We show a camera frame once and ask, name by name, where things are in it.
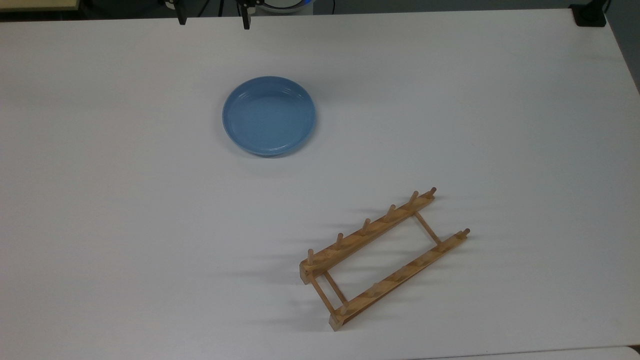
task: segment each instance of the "black clamp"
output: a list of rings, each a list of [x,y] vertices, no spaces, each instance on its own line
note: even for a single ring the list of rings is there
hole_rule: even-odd
[[[185,25],[187,23],[187,11],[181,0],[163,0],[163,2],[166,7],[175,9],[175,14],[178,16],[178,22],[180,25]]]
[[[236,0],[240,7],[242,22],[245,30],[251,26],[251,15],[255,13],[255,6],[263,3],[264,0]]]
[[[604,17],[602,7],[606,2],[607,0],[592,0],[587,5],[570,5],[569,9],[573,12],[575,24],[589,28],[604,28],[607,19]]]

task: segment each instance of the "table surface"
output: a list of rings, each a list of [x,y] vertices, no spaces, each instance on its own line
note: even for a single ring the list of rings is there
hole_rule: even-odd
[[[465,360],[640,360],[640,354],[628,347],[609,347],[466,356]]]
[[[3,359],[413,359],[640,343],[640,96],[569,10],[0,24]],[[226,96],[283,76],[309,143]],[[470,238],[333,332],[298,264],[412,191]],[[348,297],[432,244],[336,266]]]

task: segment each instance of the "black cable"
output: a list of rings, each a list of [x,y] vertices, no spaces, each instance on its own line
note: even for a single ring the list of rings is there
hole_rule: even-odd
[[[198,17],[200,17],[202,15],[202,13],[204,13],[204,10],[207,8],[207,5],[209,4],[209,0],[206,0],[204,2],[204,6],[202,7],[202,9],[200,10],[200,13],[198,14]]]

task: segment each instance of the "blue bowl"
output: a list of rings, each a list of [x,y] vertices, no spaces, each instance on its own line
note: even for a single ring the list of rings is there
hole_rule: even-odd
[[[263,76],[231,92],[222,124],[242,149],[261,156],[282,155],[307,141],[316,124],[316,107],[302,86]]]

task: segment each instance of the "wooden dowel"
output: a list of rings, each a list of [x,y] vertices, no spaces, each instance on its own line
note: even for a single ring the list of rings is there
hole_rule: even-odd
[[[466,239],[467,235],[469,234],[469,232],[471,232],[471,230],[469,230],[469,228],[464,229],[464,231],[458,231],[456,233],[456,237],[458,239]]]
[[[335,240],[335,246],[339,249],[342,247],[342,238],[344,237],[344,234],[339,233],[338,234],[338,238]]]
[[[429,236],[433,239],[433,241],[435,241],[436,244],[439,245],[442,241],[440,241],[438,235],[436,235],[436,233],[434,233],[433,230],[431,230],[431,227],[429,226],[429,224],[427,224],[427,222],[424,221],[424,218],[422,217],[422,215],[420,215],[420,213],[417,211],[413,215],[415,216],[416,219],[418,219],[418,221],[420,222],[422,227],[427,231],[427,233],[429,233]]]
[[[362,229],[360,229],[360,235],[361,236],[365,236],[367,234],[367,228],[369,227],[369,224],[371,223],[371,219],[367,218],[366,220],[364,220],[364,224],[362,225]]]
[[[415,199],[418,198],[418,194],[419,192],[413,192],[413,195],[411,195],[411,199],[409,199],[409,206],[413,205],[413,202],[415,201]]]
[[[436,192],[436,188],[431,188],[431,190],[429,190],[429,192],[427,193],[427,199],[433,199],[433,193]]]
[[[329,282],[329,285],[331,285],[331,288],[335,291],[335,294],[338,295],[338,299],[340,299],[340,301],[345,302],[347,301],[347,298],[344,297],[344,294],[342,293],[342,291],[340,291],[340,288],[338,287],[338,284],[335,283],[335,281],[333,280],[333,277],[331,277],[331,275],[329,275],[329,272],[324,272],[324,277],[326,278],[326,280]]]
[[[389,210],[387,211],[387,214],[385,215],[385,218],[382,219],[382,221],[388,222],[389,220],[391,220],[391,217],[393,216],[395,210],[396,210],[395,205],[389,206]]]
[[[326,309],[329,310],[329,313],[333,315],[333,313],[335,312],[335,309],[331,305],[331,302],[329,301],[329,299],[324,294],[324,291],[322,291],[322,289],[320,288],[320,285],[318,285],[314,277],[311,277],[310,279],[311,279],[311,285],[314,286],[314,289],[316,289],[318,295],[320,295],[320,299],[322,299],[322,302],[324,302],[324,306],[326,306]]]

